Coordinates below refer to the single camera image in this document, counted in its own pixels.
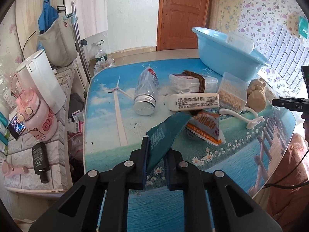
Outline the right hand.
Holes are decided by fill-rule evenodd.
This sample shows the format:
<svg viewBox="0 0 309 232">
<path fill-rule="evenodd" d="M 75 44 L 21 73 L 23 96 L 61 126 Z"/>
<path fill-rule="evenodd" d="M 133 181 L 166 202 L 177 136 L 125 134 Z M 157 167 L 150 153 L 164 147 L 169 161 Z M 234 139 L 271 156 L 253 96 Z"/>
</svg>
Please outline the right hand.
<svg viewBox="0 0 309 232">
<path fill-rule="evenodd" d="M 304 120 L 303 128 L 304 128 L 305 140 L 309 142 L 309 114 L 303 113 L 301 115 L 301 118 Z"/>
</svg>

